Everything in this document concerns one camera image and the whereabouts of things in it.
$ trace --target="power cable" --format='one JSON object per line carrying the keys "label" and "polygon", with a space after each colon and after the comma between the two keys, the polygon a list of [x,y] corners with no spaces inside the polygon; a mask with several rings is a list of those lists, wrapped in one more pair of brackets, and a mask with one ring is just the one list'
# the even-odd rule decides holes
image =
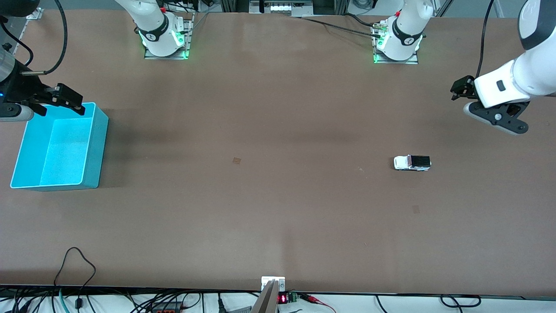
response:
{"label": "power cable", "polygon": [[357,21],[357,23],[359,23],[359,24],[361,24],[361,25],[364,25],[364,26],[372,27],[373,24],[376,24],[376,23],[367,23],[367,22],[364,22],[364,21],[362,21],[362,20],[361,20],[357,15],[355,15],[355,14],[344,13],[344,14],[342,14],[342,15],[352,17],[354,20]]}
{"label": "power cable", "polygon": [[[453,305],[447,304],[447,303],[444,301],[444,298],[445,298],[445,297],[450,298],[450,299],[454,302],[454,304],[453,304]],[[460,303],[454,298],[454,296],[452,296],[452,295],[440,295],[440,302],[442,302],[443,305],[445,305],[445,306],[447,306],[447,307],[450,307],[450,308],[452,308],[452,309],[459,309],[459,313],[463,313],[463,308],[464,308],[464,307],[467,307],[467,308],[470,308],[470,307],[478,307],[478,306],[481,304],[482,299],[481,299],[480,296],[476,296],[476,299],[478,299],[479,301],[478,301],[477,303],[475,303],[475,304],[463,305],[463,304],[460,304]]]}
{"label": "power cable", "polygon": [[62,8],[62,5],[60,4],[60,1],[59,0],[54,0],[54,2],[56,2],[56,6],[58,7],[58,11],[60,11],[60,16],[62,17],[62,26],[64,28],[64,43],[62,45],[62,52],[60,53],[60,57],[58,58],[58,61],[56,62],[56,64],[54,64],[54,66],[52,66],[52,68],[50,70],[44,71],[44,75],[50,74],[53,71],[56,71],[58,66],[60,66],[60,64],[62,63],[62,60],[64,59],[64,56],[66,55],[66,49],[68,47],[68,24],[67,24],[67,21],[66,21],[66,14],[64,13],[64,9]]}
{"label": "power cable", "polygon": [[[79,254],[81,255],[81,258],[87,262],[92,268],[93,268],[93,274],[91,274],[91,276],[89,277],[89,279],[87,279],[87,281],[85,281],[85,283],[79,288],[79,291],[77,292],[77,299],[79,300],[81,297],[81,290],[85,287],[85,285],[87,285],[91,279],[93,279],[93,277],[95,276],[95,274],[97,273],[97,268],[95,267],[95,265],[93,263],[91,263],[91,261],[89,261],[85,255],[83,255],[83,252],[81,251],[81,249],[79,249],[78,247],[71,247],[68,250],[66,250],[66,254],[64,255],[64,259],[62,261],[62,266],[60,266],[60,269],[58,270],[58,273],[56,273],[56,276],[54,278],[54,282],[52,283],[52,285],[54,287],[56,287],[56,281],[58,280],[60,273],[62,272],[62,269],[64,268],[64,264],[66,264],[66,258],[68,257],[68,253],[71,250],[77,250],[77,252],[79,252]],[[62,305],[64,306],[64,302],[63,302],[63,298],[60,298],[60,301],[62,301]],[[54,308],[54,299],[52,299],[52,307]],[[76,306],[77,312],[79,313],[80,310],[80,306]]]}
{"label": "power cable", "polygon": [[481,74],[481,66],[483,65],[483,55],[484,55],[484,49],[485,49],[485,34],[487,32],[487,21],[488,21],[488,16],[490,15],[490,9],[492,9],[492,5],[494,4],[494,0],[490,0],[489,4],[488,4],[488,8],[486,8],[486,14],[485,14],[485,19],[483,21],[483,33],[481,34],[481,51],[480,51],[480,57],[479,57],[479,66],[477,66],[477,74],[475,75],[475,78],[479,77],[479,75]]}
{"label": "power cable", "polygon": [[310,19],[310,18],[301,18],[303,21],[311,21],[311,22],[315,22],[315,23],[319,23],[322,25],[326,25],[326,26],[330,26],[333,28],[337,28],[339,30],[343,30],[343,31],[348,31],[348,32],[352,32],[352,33],[358,33],[361,35],[366,35],[366,36],[370,36],[370,37],[375,37],[375,38],[380,38],[379,34],[373,34],[373,33],[366,33],[366,32],[361,32],[361,31],[356,31],[356,30],[352,30],[351,28],[345,28],[345,27],[341,27],[338,25],[334,25],[334,24],[330,24],[330,23],[326,23],[326,22],[321,22],[321,21],[317,21],[316,19]]}
{"label": "power cable", "polygon": [[382,303],[380,302],[380,298],[378,297],[378,295],[375,295],[377,302],[379,303],[380,309],[383,311],[383,313],[388,313],[386,311],[386,309],[382,306]]}

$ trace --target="white toy truck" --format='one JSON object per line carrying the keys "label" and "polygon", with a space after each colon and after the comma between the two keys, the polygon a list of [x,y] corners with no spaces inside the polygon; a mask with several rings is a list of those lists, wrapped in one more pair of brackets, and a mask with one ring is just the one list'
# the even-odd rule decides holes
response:
{"label": "white toy truck", "polygon": [[431,166],[430,157],[427,155],[401,155],[394,158],[394,168],[397,170],[416,170],[423,172]]}

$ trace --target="electrical connector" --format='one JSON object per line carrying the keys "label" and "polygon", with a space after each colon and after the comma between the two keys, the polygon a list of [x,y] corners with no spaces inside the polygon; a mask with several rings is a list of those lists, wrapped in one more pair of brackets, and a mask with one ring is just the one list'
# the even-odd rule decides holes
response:
{"label": "electrical connector", "polygon": [[374,23],[373,24],[373,28],[376,30],[387,30],[388,29],[388,25],[386,24],[381,24],[381,23]]}
{"label": "electrical connector", "polygon": [[224,302],[222,301],[220,294],[218,294],[218,313],[228,313],[224,307]]}
{"label": "electrical connector", "polygon": [[83,307],[83,299],[77,298],[75,299],[75,308],[81,309]]}
{"label": "electrical connector", "polygon": [[319,304],[319,299],[307,294],[299,294],[299,298],[312,304]]}
{"label": "electrical connector", "polygon": [[180,313],[181,302],[158,302],[152,309],[152,313]]}

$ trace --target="brown table surface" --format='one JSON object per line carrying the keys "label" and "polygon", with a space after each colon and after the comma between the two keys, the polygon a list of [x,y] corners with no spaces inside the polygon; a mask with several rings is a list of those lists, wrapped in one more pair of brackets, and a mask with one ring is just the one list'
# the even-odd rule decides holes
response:
{"label": "brown table surface", "polygon": [[[481,20],[431,20],[415,66],[281,15],[209,15],[188,61],[143,60],[124,11],[67,19],[66,58],[42,80],[110,117],[101,184],[10,189],[25,125],[2,123],[1,283],[51,283],[78,246],[93,285],[253,290],[283,275],[298,290],[556,295],[554,100],[534,101],[522,136],[450,101],[475,73]],[[32,69],[53,65],[57,11],[23,39]],[[516,20],[490,20],[483,72],[521,52]],[[433,167],[398,172],[404,154]],[[90,275],[76,253],[67,266],[60,283]]]}

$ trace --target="metal bracket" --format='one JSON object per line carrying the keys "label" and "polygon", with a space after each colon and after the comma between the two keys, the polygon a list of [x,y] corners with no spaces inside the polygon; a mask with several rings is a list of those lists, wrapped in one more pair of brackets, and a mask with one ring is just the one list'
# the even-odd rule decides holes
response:
{"label": "metal bracket", "polygon": [[279,291],[286,291],[286,277],[279,276],[262,276],[261,277],[261,290],[263,290],[269,281],[278,281]]}
{"label": "metal bracket", "polygon": [[152,54],[147,48],[145,48],[145,60],[187,60],[189,58],[189,50],[191,48],[191,37],[193,35],[193,21],[195,20],[195,14],[191,17],[191,19],[183,19],[183,25],[178,26],[178,31],[173,35],[176,37],[176,40],[179,42],[184,42],[183,46],[180,47],[176,52],[172,53],[169,56],[160,57],[155,56]]}
{"label": "metal bracket", "polygon": [[35,11],[33,11],[33,13],[29,14],[26,19],[28,21],[33,20],[33,19],[41,19],[42,17],[42,12],[44,12],[43,8],[36,8]]}
{"label": "metal bracket", "polygon": [[518,119],[518,116],[525,111],[528,105],[529,102],[527,101],[485,108],[480,102],[472,102],[465,106],[464,112],[509,134],[520,135],[529,130],[529,125]]}
{"label": "metal bracket", "polygon": [[278,295],[286,287],[284,277],[263,276],[262,291],[251,309],[251,313],[276,313],[278,310]]}

